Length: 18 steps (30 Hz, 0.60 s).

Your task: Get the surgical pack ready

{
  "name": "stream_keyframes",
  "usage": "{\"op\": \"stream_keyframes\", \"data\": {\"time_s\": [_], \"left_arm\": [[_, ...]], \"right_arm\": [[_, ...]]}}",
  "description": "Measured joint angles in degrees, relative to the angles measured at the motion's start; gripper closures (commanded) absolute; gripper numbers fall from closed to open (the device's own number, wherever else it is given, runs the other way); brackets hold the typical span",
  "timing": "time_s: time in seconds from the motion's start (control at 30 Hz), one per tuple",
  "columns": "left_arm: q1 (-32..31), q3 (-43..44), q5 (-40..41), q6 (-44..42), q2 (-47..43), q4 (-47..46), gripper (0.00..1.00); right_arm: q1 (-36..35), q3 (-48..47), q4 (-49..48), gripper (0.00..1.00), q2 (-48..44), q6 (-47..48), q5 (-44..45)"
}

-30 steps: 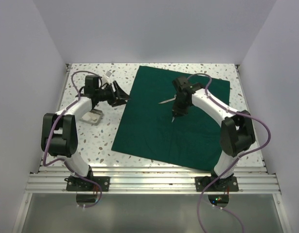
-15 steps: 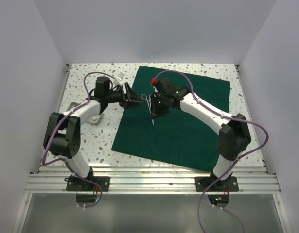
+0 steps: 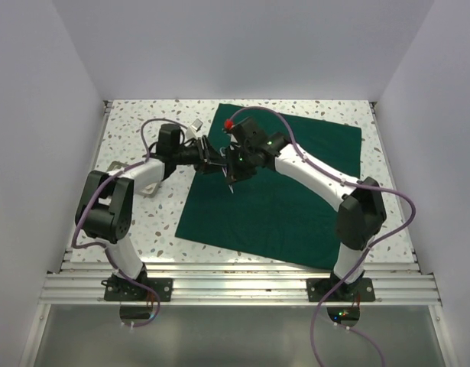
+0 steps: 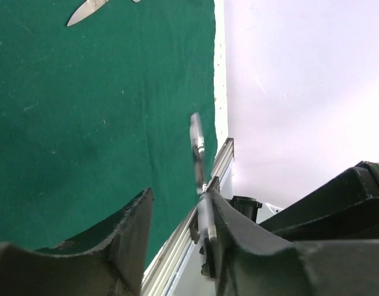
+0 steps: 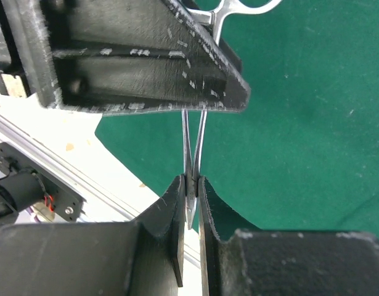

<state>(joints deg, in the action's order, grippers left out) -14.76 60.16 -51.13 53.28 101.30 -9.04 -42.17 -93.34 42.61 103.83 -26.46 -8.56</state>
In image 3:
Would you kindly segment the silver hemostat forceps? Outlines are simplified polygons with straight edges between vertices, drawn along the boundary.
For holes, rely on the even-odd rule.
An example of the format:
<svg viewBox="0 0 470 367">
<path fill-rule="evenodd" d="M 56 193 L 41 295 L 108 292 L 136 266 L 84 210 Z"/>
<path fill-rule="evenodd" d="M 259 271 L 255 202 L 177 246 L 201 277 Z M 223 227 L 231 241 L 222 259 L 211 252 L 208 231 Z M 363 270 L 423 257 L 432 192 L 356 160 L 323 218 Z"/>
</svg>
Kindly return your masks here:
<svg viewBox="0 0 470 367">
<path fill-rule="evenodd" d="M 233 181 L 232 181 L 232 173 L 235 165 L 235 149 L 229 145 L 225 148 L 220 148 L 219 152 L 221 156 L 224 158 L 225 166 L 222 169 L 223 174 L 225 175 L 226 183 L 228 184 L 228 188 L 231 193 L 234 193 L 233 189 Z"/>
</svg>

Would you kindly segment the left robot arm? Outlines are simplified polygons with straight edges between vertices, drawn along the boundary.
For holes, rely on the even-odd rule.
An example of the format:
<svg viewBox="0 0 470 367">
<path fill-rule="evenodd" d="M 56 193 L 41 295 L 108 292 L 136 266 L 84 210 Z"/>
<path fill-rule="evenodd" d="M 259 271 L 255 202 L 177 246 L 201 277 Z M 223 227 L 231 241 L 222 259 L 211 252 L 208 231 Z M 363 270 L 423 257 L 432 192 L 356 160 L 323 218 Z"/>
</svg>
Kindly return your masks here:
<svg viewBox="0 0 470 367">
<path fill-rule="evenodd" d="M 145 154 L 139 162 L 115 171 L 89 172 L 76 210 L 71 246 L 98 246 L 123 278 L 122 291 L 132 300 L 147 295 L 149 282 L 141 275 L 144 263 L 129 238 L 134 196 L 145 187 L 165 181 L 179 166 L 206 173 L 219 172 L 225 159 L 200 133 L 196 119 L 185 126 L 166 118 L 149 119 L 140 127 Z"/>
</svg>

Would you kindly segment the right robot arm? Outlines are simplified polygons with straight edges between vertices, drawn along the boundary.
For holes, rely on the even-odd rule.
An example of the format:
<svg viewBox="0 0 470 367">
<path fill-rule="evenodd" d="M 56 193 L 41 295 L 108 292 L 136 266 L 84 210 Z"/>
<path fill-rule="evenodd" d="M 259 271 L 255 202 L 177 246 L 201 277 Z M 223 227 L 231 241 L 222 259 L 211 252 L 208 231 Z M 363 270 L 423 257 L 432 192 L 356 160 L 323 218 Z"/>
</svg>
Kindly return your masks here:
<svg viewBox="0 0 470 367">
<path fill-rule="evenodd" d="M 360 181 L 330 167 L 289 136 L 281 132 L 268 135 L 253 118 L 237 124 L 229 119 L 224 132 L 230 136 L 224 169 L 229 184 L 247 180 L 258 168 L 267 168 L 302 184 L 336 212 L 335 234 L 340 247 L 330 290 L 337 299 L 348 300 L 357 292 L 364 274 L 364 251 L 387 219 L 378 182 L 371 177 Z"/>
</svg>

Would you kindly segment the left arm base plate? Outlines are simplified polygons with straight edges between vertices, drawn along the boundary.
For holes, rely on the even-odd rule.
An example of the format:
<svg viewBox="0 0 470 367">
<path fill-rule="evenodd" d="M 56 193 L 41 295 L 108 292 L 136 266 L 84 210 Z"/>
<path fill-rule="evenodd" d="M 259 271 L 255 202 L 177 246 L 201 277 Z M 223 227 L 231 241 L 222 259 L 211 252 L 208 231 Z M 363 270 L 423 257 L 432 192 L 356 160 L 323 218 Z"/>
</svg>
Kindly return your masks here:
<svg viewBox="0 0 470 367">
<path fill-rule="evenodd" d="M 153 289 L 159 297 L 160 302 L 169 302 L 173 290 L 172 278 L 148 278 L 142 281 L 146 287 Z M 110 277 L 101 281 L 105 287 L 103 299 L 105 301 L 118 302 L 141 302 L 147 300 L 148 291 L 131 282 L 118 277 Z"/>
</svg>

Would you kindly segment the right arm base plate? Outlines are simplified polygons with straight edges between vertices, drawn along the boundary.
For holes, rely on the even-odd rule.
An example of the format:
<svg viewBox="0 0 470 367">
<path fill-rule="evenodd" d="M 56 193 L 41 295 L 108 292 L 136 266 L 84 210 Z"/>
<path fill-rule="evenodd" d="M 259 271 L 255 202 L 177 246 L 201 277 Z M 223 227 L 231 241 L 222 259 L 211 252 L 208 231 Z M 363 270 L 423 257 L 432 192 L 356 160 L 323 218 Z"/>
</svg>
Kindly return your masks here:
<svg viewBox="0 0 470 367">
<path fill-rule="evenodd" d="M 319 303 L 337 281 L 329 278 L 308 278 L 306 279 L 306 292 L 309 302 Z M 343 283 L 338 289 L 333 291 L 325 302 L 374 302 L 376 296 L 374 285 L 370 278 L 362 278 L 352 284 Z"/>
</svg>

